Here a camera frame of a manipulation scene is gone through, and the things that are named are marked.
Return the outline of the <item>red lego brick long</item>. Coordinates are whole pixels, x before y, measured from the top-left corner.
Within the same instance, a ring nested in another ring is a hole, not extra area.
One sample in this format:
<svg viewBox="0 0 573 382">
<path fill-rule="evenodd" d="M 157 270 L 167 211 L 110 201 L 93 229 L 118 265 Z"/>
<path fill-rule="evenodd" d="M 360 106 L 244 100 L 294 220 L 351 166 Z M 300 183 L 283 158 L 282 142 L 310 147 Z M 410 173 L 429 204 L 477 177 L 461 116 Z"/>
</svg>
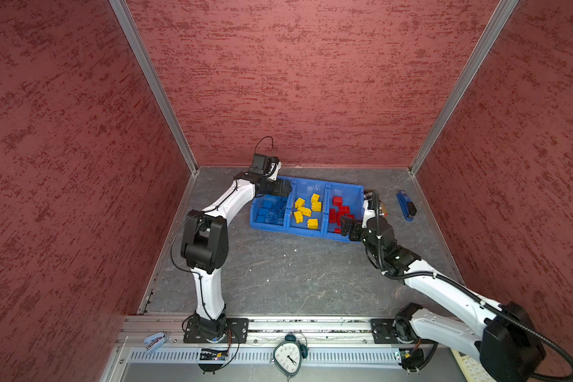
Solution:
<svg viewBox="0 0 573 382">
<path fill-rule="evenodd" d="M 341 211 L 339 209 L 329 210 L 329 223 L 330 224 L 341 224 Z"/>
</svg>

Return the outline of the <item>yellow lego brick pile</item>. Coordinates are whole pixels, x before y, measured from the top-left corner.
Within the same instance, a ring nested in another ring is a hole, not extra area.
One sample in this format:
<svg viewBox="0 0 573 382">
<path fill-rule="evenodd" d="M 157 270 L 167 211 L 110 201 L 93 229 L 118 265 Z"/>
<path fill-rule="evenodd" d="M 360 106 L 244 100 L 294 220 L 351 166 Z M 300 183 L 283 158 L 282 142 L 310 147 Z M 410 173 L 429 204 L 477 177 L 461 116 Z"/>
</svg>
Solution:
<svg viewBox="0 0 573 382">
<path fill-rule="evenodd" d="M 319 201 L 312 201 L 311 202 L 311 210 L 315 213 L 322 212 L 322 203 Z"/>
</svg>

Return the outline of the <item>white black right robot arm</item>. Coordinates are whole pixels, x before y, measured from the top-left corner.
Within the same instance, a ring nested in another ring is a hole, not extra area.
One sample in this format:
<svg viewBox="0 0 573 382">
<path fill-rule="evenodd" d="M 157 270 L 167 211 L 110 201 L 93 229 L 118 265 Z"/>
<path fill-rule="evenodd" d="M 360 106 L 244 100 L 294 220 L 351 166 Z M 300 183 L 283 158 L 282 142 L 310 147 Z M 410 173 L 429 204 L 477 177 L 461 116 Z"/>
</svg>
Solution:
<svg viewBox="0 0 573 382">
<path fill-rule="evenodd" d="M 536 371 L 551 349 L 571 368 L 561 380 L 573 381 L 573 357 L 537 332 L 523 307 L 488 299 L 438 272 L 397 243 L 393 227 L 383 216 L 365 222 L 342 216 L 341 234 L 363 243 L 370 263 L 384 277 L 425 294 L 452 313 L 446 318 L 409 304 L 394 318 L 401 342 L 426 339 L 458 350 L 479 362 L 496 381 L 556 381 L 556 376 Z"/>
</svg>

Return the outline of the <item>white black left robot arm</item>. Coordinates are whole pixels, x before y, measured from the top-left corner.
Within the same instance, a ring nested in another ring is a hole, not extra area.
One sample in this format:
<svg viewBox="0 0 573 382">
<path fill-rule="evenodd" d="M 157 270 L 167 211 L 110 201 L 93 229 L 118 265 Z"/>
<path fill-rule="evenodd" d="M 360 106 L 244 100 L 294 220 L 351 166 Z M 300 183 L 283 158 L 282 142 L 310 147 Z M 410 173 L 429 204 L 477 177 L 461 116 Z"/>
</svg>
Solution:
<svg viewBox="0 0 573 382">
<path fill-rule="evenodd" d="M 291 182 L 286 179 L 239 173 L 213 204 L 187 214 L 180 249 L 186 266 L 178 270 L 194 277 L 197 306 L 192 320 L 208 341 L 219 341 L 227 330 L 221 269 L 229 254 L 229 224 L 256 197 L 288 197 L 291 190 Z"/>
</svg>

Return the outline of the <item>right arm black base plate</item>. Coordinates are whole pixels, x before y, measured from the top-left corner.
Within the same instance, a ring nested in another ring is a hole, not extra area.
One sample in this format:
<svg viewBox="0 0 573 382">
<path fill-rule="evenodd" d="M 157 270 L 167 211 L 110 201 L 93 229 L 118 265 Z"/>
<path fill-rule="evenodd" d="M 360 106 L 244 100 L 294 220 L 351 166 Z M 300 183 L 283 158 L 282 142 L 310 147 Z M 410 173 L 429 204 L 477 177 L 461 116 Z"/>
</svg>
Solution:
<svg viewBox="0 0 573 382">
<path fill-rule="evenodd" d="M 414 348 L 416 345 L 433 345 L 434 342 L 418 336 L 412 323 L 403 317 L 372 318 L 371 334 L 376 345 L 395 345 Z"/>
</svg>

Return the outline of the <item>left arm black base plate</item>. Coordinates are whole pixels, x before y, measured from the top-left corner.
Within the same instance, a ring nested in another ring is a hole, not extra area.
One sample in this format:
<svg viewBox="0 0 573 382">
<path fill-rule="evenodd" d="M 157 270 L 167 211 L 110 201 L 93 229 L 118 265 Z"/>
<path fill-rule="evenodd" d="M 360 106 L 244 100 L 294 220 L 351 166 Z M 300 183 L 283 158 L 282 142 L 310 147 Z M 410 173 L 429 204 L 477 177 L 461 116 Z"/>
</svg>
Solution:
<svg viewBox="0 0 573 382">
<path fill-rule="evenodd" d="M 186 344 L 244 344 L 248 337 L 250 320 L 247 318 L 219 317 L 208 320 L 194 315 L 186 323 L 183 342 Z"/>
</svg>

